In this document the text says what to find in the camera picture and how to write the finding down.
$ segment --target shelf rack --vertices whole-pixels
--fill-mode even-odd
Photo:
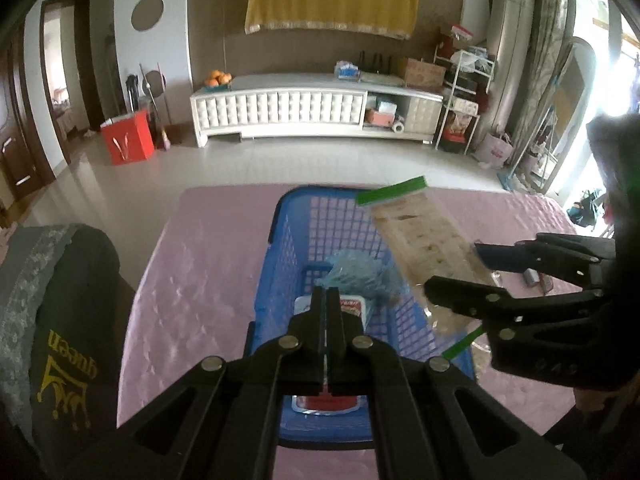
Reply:
[[[449,95],[449,99],[447,100],[446,106],[444,107],[444,117],[442,118],[442,124],[440,125],[440,130],[438,131],[438,138],[436,139],[436,144],[435,144],[435,149],[438,149],[438,146],[440,145],[440,138],[442,137],[442,133],[444,131],[444,127],[447,123],[447,117],[449,115],[449,111],[451,110],[451,102],[453,101],[453,97],[454,97],[454,92],[456,90],[460,90],[462,92],[466,92],[470,95],[477,95],[477,92],[474,92],[473,90],[469,90],[467,88],[464,88],[462,86],[458,86],[458,76],[460,75],[460,65],[462,64],[462,62],[465,59],[465,56],[474,56],[477,57],[475,54],[468,52],[466,50],[460,50],[460,52],[462,53],[460,56],[460,62],[459,63],[455,63],[450,59],[447,59],[446,57],[442,57],[442,56],[438,56],[438,49],[436,48],[436,52],[433,55],[433,62],[436,63],[437,61],[443,61],[443,62],[447,62],[450,63],[452,66],[456,67],[456,75],[453,78],[453,83],[450,83],[449,81],[445,81],[444,84],[448,87],[451,88],[451,94]],[[474,70],[473,73],[485,76],[487,78],[487,82],[486,82],[486,92],[489,93],[489,86],[491,85],[491,82],[494,80],[494,72],[495,72],[495,61],[490,61],[490,60],[486,60],[487,64],[490,67],[490,72],[483,72],[482,70]],[[467,114],[464,112],[459,112],[457,110],[454,110],[456,113],[459,114],[465,114],[465,115],[470,115],[472,116],[475,121],[474,121],[474,127],[471,130],[471,135],[469,135],[469,140],[466,142],[466,146],[465,146],[465,152],[464,154],[466,155],[466,152],[468,152],[469,150],[469,146],[471,145],[471,139],[474,138],[474,134],[476,132],[476,128],[478,127],[478,123],[480,121],[480,115],[477,114]]]

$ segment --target white cabinet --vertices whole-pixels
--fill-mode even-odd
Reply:
[[[364,128],[369,91],[407,97],[412,124],[405,134]],[[236,78],[227,91],[200,90],[191,97],[199,146],[209,136],[240,133],[242,137],[351,136],[431,140],[442,97],[403,88],[344,82],[327,75],[281,74]]]

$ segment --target green zipper seal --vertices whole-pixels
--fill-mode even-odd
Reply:
[[[451,345],[449,348],[447,348],[442,353],[442,357],[444,357],[447,361],[451,361],[452,359],[455,359],[460,354],[462,354],[462,352],[464,352],[469,346],[471,346],[471,343],[475,341],[477,338],[479,338],[484,332],[485,332],[484,327],[480,325],[473,332],[470,332],[469,334],[464,336],[460,341],[458,341],[454,345]]]
[[[393,186],[381,187],[380,189],[372,189],[371,191],[363,191],[356,195],[358,205],[367,205],[381,200],[390,200],[399,196],[420,191],[428,187],[427,181],[423,176],[417,176],[411,180],[394,184]]]

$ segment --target tissue box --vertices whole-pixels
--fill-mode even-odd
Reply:
[[[443,66],[425,63],[410,57],[403,57],[398,62],[398,75],[407,86],[412,88],[439,89],[443,85],[445,72],[446,69]]]
[[[396,116],[394,114],[383,114],[376,110],[367,110],[364,115],[366,123],[373,124],[374,126],[384,126],[390,128],[394,124]]]
[[[396,110],[398,110],[398,105],[391,101],[385,101],[384,99],[378,99],[378,108],[377,110],[382,114],[393,114],[396,115]]]
[[[358,67],[348,61],[338,61],[334,67],[334,75],[338,79],[357,79],[359,73]]]
[[[451,100],[451,109],[456,112],[462,112],[463,114],[478,114],[478,103],[463,99],[462,97],[454,97]]]
[[[293,314],[302,314],[311,309],[311,296],[299,296],[293,303]],[[362,327],[369,325],[372,311],[367,306],[367,301],[362,296],[340,295],[340,309],[348,314],[358,316],[362,322]]]

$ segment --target bag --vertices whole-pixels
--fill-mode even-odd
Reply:
[[[585,191],[583,199],[575,202],[574,206],[567,210],[569,220],[580,227],[596,227],[598,218],[601,216],[601,206],[598,198],[602,195],[601,189],[593,192]]]
[[[479,162],[485,162],[491,165],[492,168],[499,170],[511,156],[512,152],[513,146],[506,140],[487,135],[480,143],[480,146],[478,146],[474,157]]]

